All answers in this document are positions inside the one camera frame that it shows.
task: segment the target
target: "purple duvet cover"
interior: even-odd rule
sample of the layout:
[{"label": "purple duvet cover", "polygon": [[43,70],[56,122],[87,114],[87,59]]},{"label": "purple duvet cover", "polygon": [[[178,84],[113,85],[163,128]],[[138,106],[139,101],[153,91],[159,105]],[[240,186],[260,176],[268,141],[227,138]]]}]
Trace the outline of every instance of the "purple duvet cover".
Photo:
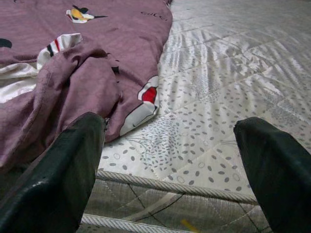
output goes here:
[{"label": "purple duvet cover", "polygon": [[156,114],[170,1],[1,2],[2,77],[37,75],[33,90],[0,103],[0,172],[39,156],[85,112],[110,119],[107,141]]}]

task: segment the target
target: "white fabric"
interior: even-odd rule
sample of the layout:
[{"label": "white fabric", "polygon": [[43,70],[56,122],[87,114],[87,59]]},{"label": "white fabric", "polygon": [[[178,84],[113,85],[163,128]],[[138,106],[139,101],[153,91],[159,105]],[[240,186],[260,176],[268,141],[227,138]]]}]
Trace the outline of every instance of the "white fabric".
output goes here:
[{"label": "white fabric", "polygon": [[155,119],[106,144],[99,168],[252,194],[233,134],[258,116],[311,152],[311,4],[176,0]]},{"label": "white fabric", "polygon": [[[80,33],[63,34],[50,43],[53,54],[71,48],[82,40]],[[43,65],[51,58],[47,48],[40,51],[36,63],[16,63],[0,66],[0,103],[32,91],[36,85],[36,77]]]}]

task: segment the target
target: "bed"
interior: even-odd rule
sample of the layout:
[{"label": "bed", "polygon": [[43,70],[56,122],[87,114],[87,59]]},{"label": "bed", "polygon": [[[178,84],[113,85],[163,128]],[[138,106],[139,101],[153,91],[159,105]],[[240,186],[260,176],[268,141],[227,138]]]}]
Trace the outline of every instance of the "bed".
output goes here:
[{"label": "bed", "polygon": [[311,152],[310,10],[173,1],[158,114],[105,144],[78,232],[271,232],[233,127],[261,117]]}]

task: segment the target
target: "yellow spot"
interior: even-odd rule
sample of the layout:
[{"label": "yellow spot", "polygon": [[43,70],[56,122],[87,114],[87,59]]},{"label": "yellow spot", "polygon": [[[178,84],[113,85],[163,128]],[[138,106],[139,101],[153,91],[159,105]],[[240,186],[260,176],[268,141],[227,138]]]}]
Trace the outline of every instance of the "yellow spot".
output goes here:
[{"label": "yellow spot", "polygon": [[190,231],[199,233],[199,230],[192,226],[187,220],[183,219],[180,221],[185,227],[187,227]]},{"label": "yellow spot", "polygon": [[71,10],[71,14],[72,14],[72,16],[75,17],[75,18],[83,18],[81,12],[78,11],[77,9],[72,9],[72,10]]}]

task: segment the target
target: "mattress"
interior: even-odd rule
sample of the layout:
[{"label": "mattress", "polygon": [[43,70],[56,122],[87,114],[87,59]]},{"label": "mattress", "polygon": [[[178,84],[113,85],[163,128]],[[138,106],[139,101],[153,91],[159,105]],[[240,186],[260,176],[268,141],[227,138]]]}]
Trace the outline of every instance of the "mattress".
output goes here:
[{"label": "mattress", "polygon": [[176,0],[171,11],[159,113],[105,145],[83,218],[96,226],[80,230],[270,232],[233,127],[257,116],[311,152],[311,2]]}]

